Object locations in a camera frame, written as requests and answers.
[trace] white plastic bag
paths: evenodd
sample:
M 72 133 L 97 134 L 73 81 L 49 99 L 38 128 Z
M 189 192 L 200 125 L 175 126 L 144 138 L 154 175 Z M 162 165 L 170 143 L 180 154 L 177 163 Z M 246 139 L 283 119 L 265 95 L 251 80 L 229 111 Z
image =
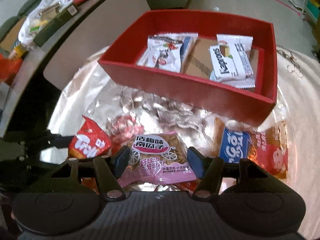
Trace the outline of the white plastic bag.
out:
M 31 27 L 30 25 L 32 24 L 33 20 L 36 19 L 36 16 L 38 15 L 38 13 L 43 9 L 46 9 L 49 6 L 54 5 L 58 2 L 60 2 L 61 7 L 63 7 L 63 5 L 67 3 L 67 1 L 68 0 L 42 0 L 41 1 L 41 3 L 37 6 L 37 8 L 34 9 L 28 15 L 28 17 L 26 18 L 25 22 L 23 23 L 19 31 L 18 39 L 24 47 L 32 48 L 34 46 L 34 44 L 32 43 L 34 36 L 32 36 L 30 33 L 30 27 Z

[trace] white snack packet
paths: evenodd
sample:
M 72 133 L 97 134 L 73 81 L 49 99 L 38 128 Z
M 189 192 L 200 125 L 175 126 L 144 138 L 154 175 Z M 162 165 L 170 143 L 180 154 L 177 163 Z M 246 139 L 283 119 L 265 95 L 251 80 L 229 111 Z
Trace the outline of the white snack packet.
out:
M 236 88 L 254 88 L 255 80 L 242 44 L 211 46 L 213 71 L 210 80 Z
M 198 33 L 161 33 L 157 36 L 165 36 L 174 40 L 182 41 L 182 47 L 180 49 L 181 66 L 184 66 L 190 51 L 198 39 Z
M 230 34 L 217 34 L 218 45 L 224 44 L 242 44 L 244 50 L 250 57 L 251 47 L 252 47 L 252 36 L 242 36 L 242 35 L 230 35 Z
M 148 67 L 155 67 L 172 72 L 180 72 L 181 59 L 180 48 L 182 41 L 174 40 L 165 36 L 148 36 Z
M 160 49 L 161 47 L 157 47 L 157 44 L 163 44 L 163 41 L 156 42 L 154 40 L 154 37 L 166 37 L 175 41 L 182 41 L 182 46 L 180 48 L 180 67 L 178 66 L 178 63 L 174 63 L 174 67 L 171 68 L 168 64 L 171 63 L 170 58 L 168 58 L 167 66 L 164 67 L 163 65 L 159 64 L 159 68 L 170 70 L 174 72 L 181 72 L 181 66 L 184 66 L 185 61 L 187 60 L 187 57 L 192 50 L 194 44 L 196 43 L 196 40 L 198 38 L 198 33 L 161 33 L 153 36 L 149 36 L 148 38 L 148 48 L 147 50 L 142 54 L 142 56 L 137 61 L 138 66 L 147 66 L 147 67 L 156 67 L 157 66 L 157 60 L 160 56 Z

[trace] table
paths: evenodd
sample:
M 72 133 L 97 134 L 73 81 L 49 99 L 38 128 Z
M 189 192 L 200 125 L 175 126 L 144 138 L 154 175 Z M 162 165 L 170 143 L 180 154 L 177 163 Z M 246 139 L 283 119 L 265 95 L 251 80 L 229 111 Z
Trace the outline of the table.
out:
M 146 0 L 89 0 L 41 48 L 25 57 L 15 77 L 0 122 L 0 137 L 9 126 L 23 92 L 37 71 L 62 90 L 93 52 L 110 45 L 149 10 Z

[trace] floor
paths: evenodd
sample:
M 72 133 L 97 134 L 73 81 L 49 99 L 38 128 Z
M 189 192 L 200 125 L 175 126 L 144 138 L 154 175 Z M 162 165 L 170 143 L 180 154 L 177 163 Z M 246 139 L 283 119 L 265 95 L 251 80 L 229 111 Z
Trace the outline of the floor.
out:
M 279 1 L 294 8 L 288 0 L 190 0 L 188 8 L 240 14 L 272 22 L 277 45 L 314 57 L 312 45 L 316 44 L 316 39 L 310 24 Z

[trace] wrapped biscuit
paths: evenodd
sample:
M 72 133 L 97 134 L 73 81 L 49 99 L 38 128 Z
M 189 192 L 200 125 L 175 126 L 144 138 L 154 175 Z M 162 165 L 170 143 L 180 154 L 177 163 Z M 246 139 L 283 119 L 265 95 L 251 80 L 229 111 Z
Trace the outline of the wrapped biscuit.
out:
M 288 171 L 286 123 L 282 121 L 261 133 L 231 131 L 216 118 L 211 155 L 229 163 L 248 158 L 277 178 L 285 179 Z
M 135 181 L 166 185 L 196 179 L 175 133 L 137 135 L 127 145 L 131 155 L 118 180 L 121 187 Z
M 242 44 L 220 44 L 209 49 L 213 70 L 210 80 L 236 88 L 255 87 L 254 73 Z

